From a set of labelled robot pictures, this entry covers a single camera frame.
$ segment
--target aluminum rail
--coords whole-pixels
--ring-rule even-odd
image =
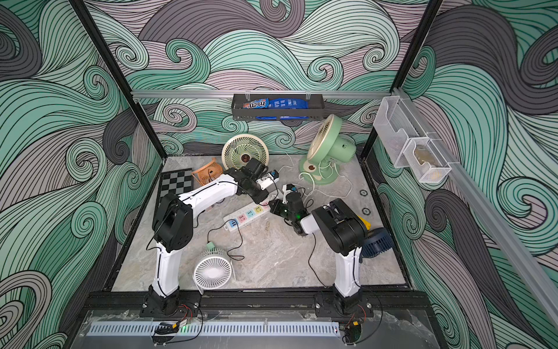
[[[142,98],[233,98],[234,94],[321,94],[330,99],[382,99],[391,95],[388,91],[299,91],[299,90],[132,90],[135,99]]]

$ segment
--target blue snack bag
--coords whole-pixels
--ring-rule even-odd
[[[269,109],[308,109],[308,102],[298,98],[277,98],[270,101]]]

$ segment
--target chessboard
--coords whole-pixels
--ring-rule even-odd
[[[180,195],[193,190],[192,183],[192,169],[176,170],[161,173],[159,179],[159,191],[157,195],[157,202],[155,203],[155,213],[159,208],[161,198],[168,193]]]

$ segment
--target white desk fan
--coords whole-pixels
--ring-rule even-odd
[[[236,135],[225,143],[221,158],[225,169],[241,168],[251,158],[258,159],[267,165],[270,161],[270,152],[266,144],[256,136],[244,133]]]
[[[231,274],[234,275],[233,265],[224,249],[209,243],[207,249],[200,253],[200,258],[194,268],[194,283],[201,294],[204,290],[214,290],[226,284]]]

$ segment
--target power strip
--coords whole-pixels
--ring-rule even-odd
[[[274,197],[275,197],[275,193],[270,194],[260,204],[257,204],[255,202],[251,204],[247,204],[243,208],[234,211],[233,213],[223,217],[223,220],[227,222],[227,224],[225,224],[225,229],[229,231],[232,229],[236,229],[237,224],[239,228],[242,228],[252,223],[253,221],[257,220],[258,218],[263,217],[266,213],[270,211],[270,207],[268,203]]]

